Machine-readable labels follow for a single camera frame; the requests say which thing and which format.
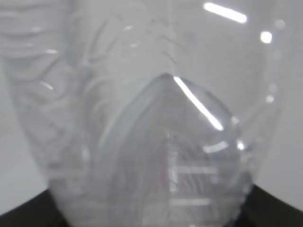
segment plastic bottle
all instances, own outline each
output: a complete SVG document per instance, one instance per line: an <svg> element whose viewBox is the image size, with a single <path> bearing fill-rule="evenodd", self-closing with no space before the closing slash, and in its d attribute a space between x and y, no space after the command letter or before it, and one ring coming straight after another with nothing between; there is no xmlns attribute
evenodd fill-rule
<svg viewBox="0 0 303 227"><path fill-rule="evenodd" d="M282 94L285 22L264 4L0 0L12 95L73 226L237 217Z"/></svg>

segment transparent plastic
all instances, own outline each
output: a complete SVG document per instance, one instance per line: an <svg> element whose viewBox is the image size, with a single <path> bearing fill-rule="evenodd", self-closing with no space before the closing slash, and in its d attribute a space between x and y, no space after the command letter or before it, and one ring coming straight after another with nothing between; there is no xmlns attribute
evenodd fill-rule
<svg viewBox="0 0 303 227"><path fill-rule="evenodd" d="M279 6L0 0L11 93L73 226L237 217L283 96Z"/></svg>

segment clear plastic bottle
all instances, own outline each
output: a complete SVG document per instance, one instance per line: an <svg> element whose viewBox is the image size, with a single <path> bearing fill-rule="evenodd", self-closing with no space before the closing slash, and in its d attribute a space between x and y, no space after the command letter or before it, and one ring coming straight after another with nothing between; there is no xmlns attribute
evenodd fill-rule
<svg viewBox="0 0 303 227"><path fill-rule="evenodd" d="M280 106L278 6L0 0L12 94L75 227L236 218Z"/></svg>

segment black surface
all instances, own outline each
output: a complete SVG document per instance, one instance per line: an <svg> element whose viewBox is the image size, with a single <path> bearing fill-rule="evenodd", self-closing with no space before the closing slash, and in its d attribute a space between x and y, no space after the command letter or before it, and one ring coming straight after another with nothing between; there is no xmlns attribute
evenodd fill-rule
<svg viewBox="0 0 303 227"><path fill-rule="evenodd" d="M250 224L252 227L303 227L303 212L255 186L236 227L250 227Z"/></svg>
<svg viewBox="0 0 303 227"><path fill-rule="evenodd" d="M2 215L0 227L68 227L48 191Z"/></svg>
<svg viewBox="0 0 303 227"><path fill-rule="evenodd" d="M68 227L48 191L0 217L0 227ZM303 227L303 213L254 187L228 227Z"/></svg>

